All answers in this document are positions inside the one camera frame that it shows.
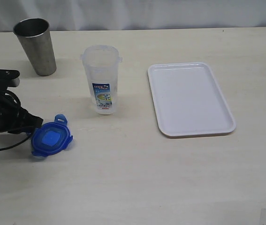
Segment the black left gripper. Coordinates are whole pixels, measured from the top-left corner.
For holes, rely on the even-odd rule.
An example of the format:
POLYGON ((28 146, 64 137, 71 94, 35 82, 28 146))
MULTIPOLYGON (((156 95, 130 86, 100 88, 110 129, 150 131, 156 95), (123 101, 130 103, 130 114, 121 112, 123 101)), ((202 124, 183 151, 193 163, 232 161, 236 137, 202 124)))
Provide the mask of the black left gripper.
POLYGON ((0 133, 34 133, 43 119, 21 107, 20 99, 9 90, 0 90, 0 133))

